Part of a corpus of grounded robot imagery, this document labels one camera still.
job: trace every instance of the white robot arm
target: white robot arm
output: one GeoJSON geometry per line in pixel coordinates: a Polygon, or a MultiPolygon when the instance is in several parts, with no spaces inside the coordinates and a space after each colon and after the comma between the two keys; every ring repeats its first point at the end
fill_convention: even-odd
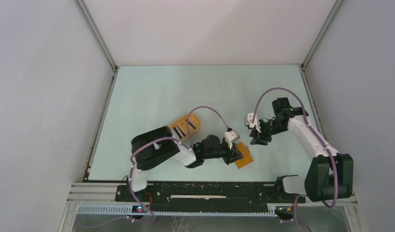
{"type": "Polygon", "coordinates": [[[282,185],[287,193],[307,195],[312,201],[332,200],[334,178],[329,152],[334,157],[338,175],[338,198],[350,197],[353,191],[353,160],[348,154],[340,154],[324,137],[313,128],[311,119],[303,115],[301,107],[291,107],[287,98],[278,98],[272,103],[275,117],[267,122],[257,120],[254,113],[245,118],[245,124],[252,130],[250,144],[267,145],[271,136],[289,131],[298,140],[311,165],[306,177],[283,176],[282,185]]]}

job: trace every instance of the gray wall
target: gray wall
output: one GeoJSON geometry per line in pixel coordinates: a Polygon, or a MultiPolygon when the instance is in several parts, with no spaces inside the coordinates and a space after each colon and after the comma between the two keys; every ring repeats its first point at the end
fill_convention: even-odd
{"type": "Polygon", "coordinates": [[[345,1],[307,72],[369,231],[395,231],[395,0],[345,1]]]}
{"type": "Polygon", "coordinates": [[[73,0],[0,1],[0,231],[55,231],[112,71],[73,0]]]}

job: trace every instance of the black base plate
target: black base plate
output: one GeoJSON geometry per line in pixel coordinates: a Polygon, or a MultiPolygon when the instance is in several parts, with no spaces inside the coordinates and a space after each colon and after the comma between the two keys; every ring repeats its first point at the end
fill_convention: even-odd
{"type": "MultiPolygon", "coordinates": [[[[295,195],[278,192],[275,182],[163,182],[151,181],[142,192],[142,202],[149,202],[152,211],[262,213],[268,212],[268,203],[293,203],[295,195]],[[172,198],[172,195],[218,195],[226,198],[172,198]]],[[[115,201],[134,202],[127,185],[119,185],[115,201]]],[[[299,203],[305,203],[301,197],[299,203]]]]}

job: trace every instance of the cable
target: cable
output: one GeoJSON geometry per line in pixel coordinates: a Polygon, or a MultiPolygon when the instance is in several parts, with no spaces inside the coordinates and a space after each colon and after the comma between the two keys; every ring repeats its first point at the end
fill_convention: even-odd
{"type": "Polygon", "coordinates": [[[213,108],[211,108],[211,107],[209,107],[209,106],[205,106],[205,105],[196,107],[195,109],[193,109],[193,110],[191,110],[191,111],[189,112],[189,114],[187,115],[187,120],[186,120],[186,121],[187,121],[187,122],[186,122],[187,134],[189,135],[189,140],[190,140],[190,143],[191,143],[190,147],[192,147],[192,148],[193,148],[193,140],[192,140],[192,135],[191,135],[190,129],[189,129],[189,118],[190,118],[190,115],[191,115],[195,110],[201,109],[201,108],[210,109],[210,110],[212,110],[213,112],[215,112],[215,113],[219,116],[219,118],[222,120],[222,122],[223,122],[223,124],[226,126],[226,128],[227,128],[227,129],[230,128],[230,127],[227,125],[225,119],[224,119],[224,118],[220,115],[220,113],[217,112],[215,109],[213,109],[213,108]]]}
{"type": "Polygon", "coordinates": [[[282,88],[282,87],[274,87],[274,88],[270,88],[268,90],[266,90],[259,98],[259,100],[257,101],[256,107],[254,108],[254,117],[252,119],[252,123],[254,123],[254,120],[256,118],[256,113],[257,113],[257,109],[259,107],[259,104],[262,100],[262,98],[264,97],[265,94],[267,94],[268,92],[271,92],[273,90],[283,90],[286,92],[291,93],[291,95],[293,95],[297,101],[300,103],[301,105],[301,109],[303,110],[303,119],[304,119],[304,123],[306,124],[306,127],[314,134],[314,136],[317,138],[317,140],[321,143],[321,145],[323,146],[324,150],[327,151],[328,156],[330,157],[330,161],[331,161],[331,165],[333,167],[333,172],[334,172],[334,197],[333,197],[333,202],[331,205],[327,204],[325,201],[322,201],[323,204],[325,206],[327,206],[328,208],[334,208],[334,206],[336,206],[337,204],[337,198],[338,198],[338,176],[337,176],[337,166],[336,166],[336,162],[334,160],[334,156],[331,153],[331,151],[327,148],[327,145],[324,143],[324,141],[321,139],[321,137],[317,134],[317,132],[313,129],[313,127],[309,126],[309,122],[307,121],[307,116],[306,116],[306,110],[304,108],[304,104],[303,102],[300,100],[300,98],[293,93],[292,91],[286,89],[286,88],[282,88]]]}
{"type": "Polygon", "coordinates": [[[148,208],[150,208],[151,207],[151,205],[152,205],[152,194],[150,193],[150,192],[146,192],[145,194],[148,194],[149,195],[149,206],[148,206],[148,208]]]}
{"type": "Polygon", "coordinates": [[[296,196],[296,198],[294,199],[294,222],[296,223],[296,228],[297,228],[297,231],[299,232],[300,231],[300,227],[299,227],[299,223],[300,224],[303,224],[310,232],[312,232],[311,231],[311,229],[310,229],[310,227],[306,224],[306,223],[304,223],[303,221],[300,221],[300,220],[297,220],[297,203],[298,203],[298,199],[300,198],[300,194],[299,195],[297,195],[296,196]]]}
{"type": "Polygon", "coordinates": [[[254,119],[256,118],[257,109],[259,108],[259,104],[260,104],[262,98],[264,97],[265,94],[267,94],[268,92],[271,92],[271,91],[273,91],[273,90],[283,90],[283,91],[289,92],[289,93],[291,93],[291,94],[297,99],[297,101],[298,101],[298,102],[300,103],[300,105],[301,105],[301,108],[303,109],[304,121],[306,122],[306,125],[308,126],[309,123],[308,123],[307,118],[306,118],[306,110],[304,109],[303,102],[300,100],[300,98],[299,98],[295,93],[293,93],[292,91],[290,91],[290,90],[288,90],[288,89],[286,89],[286,88],[282,88],[282,87],[270,88],[270,89],[266,90],[266,91],[260,96],[259,100],[257,101],[256,107],[254,108],[254,117],[253,117],[253,119],[252,119],[252,123],[254,123],[254,119]]]}
{"type": "Polygon", "coordinates": [[[101,223],[101,224],[98,224],[98,225],[95,225],[95,226],[86,226],[86,225],[83,225],[83,224],[81,224],[78,220],[77,220],[77,224],[78,224],[79,226],[81,226],[82,228],[85,228],[85,229],[95,229],[95,228],[104,226],[104,225],[106,225],[106,224],[108,224],[108,223],[110,223],[110,222],[113,222],[113,221],[115,221],[115,220],[120,220],[120,219],[125,219],[125,218],[128,218],[128,217],[127,217],[127,216],[114,217],[114,218],[112,218],[112,219],[109,219],[108,221],[105,221],[105,222],[103,222],[103,223],[101,223]]]}
{"type": "Polygon", "coordinates": [[[145,148],[147,148],[147,147],[149,147],[149,146],[151,146],[151,145],[153,145],[153,144],[155,144],[155,143],[159,143],[159,142],[162,142],[162,141],[165,141],[165,140],[173,140],[173,141],[177,142],[179,145],[185,147],[186,149],[192,150],[190,147],[188,147],[186,144],[182,143],[182,142],[179,141],[178,139],[175,139],[175,138],[173,138],[173,137],[163,137],[163,138],[155,139],[155,140],[153,140],[153,141],[151,141],[151,142],[149,142],[149,143],[147,143],[147,144],[141,146],[138,150],[136,150],[136,151],[131,155],[131,157],[129,158],[129,160],[130,160],[131,163],[132,163],[131,169],[130,169],[130,171],[129,171],[129,179],[128,179],[128,182],[129,182],[129,190],[130,190],[130,192],[131,192],[131,194],[132,194],[134,200],[135,200],[136,202],[138,202],[144,209],[146,209],[146,211],[147,211],[148,213],[150,213],[150,214],[152,215],[152,217],[153,217],[152,220],[139,220],[139,219],[132,218],[132,221],[153,222],[153,221],[155,221],[155,219],[156,219],[156,216],[155,216],[155,214],[152,212],[152,210],[150,210],[149,207],[147,207],[146,205],[144,205],[144,204],[136,197],[135,192],[134,192],[134,190],[133,190],[133,188],[132,188],[132,176],[133,176],[133,170],[134,170],[134,167],[135,167],[134,158],[135,158],[135,156],[136,156],[137,154],[139,154],[139,153],[140,153],[141,151],[143,151],[145,148]]]}

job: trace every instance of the black stripe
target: black stripe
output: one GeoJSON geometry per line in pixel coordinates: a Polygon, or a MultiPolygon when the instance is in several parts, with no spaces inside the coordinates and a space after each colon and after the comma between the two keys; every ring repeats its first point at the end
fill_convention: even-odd
{"type": "Polygon", "coordinates": [[[191,126],[194,130],[196,130],[196,127],[189,121],[189,126],[191,126]]]}
{"type": "Polygon", "coordinates": [[[185,134],[184,134],[184,132],[178,127],[178,126],[176,126],[177,128],[178,128],[178,130],[182,133],[182,135],[185,137],[185,134]]]}
{"type": "Polygon", "coordinates": [[[178,130],[176,129],[176,127],[173,128],[173,130],[176,132],[176,134],[178,135],[179,139],[182,139],[181,134],[179,134],[178,130]]]}

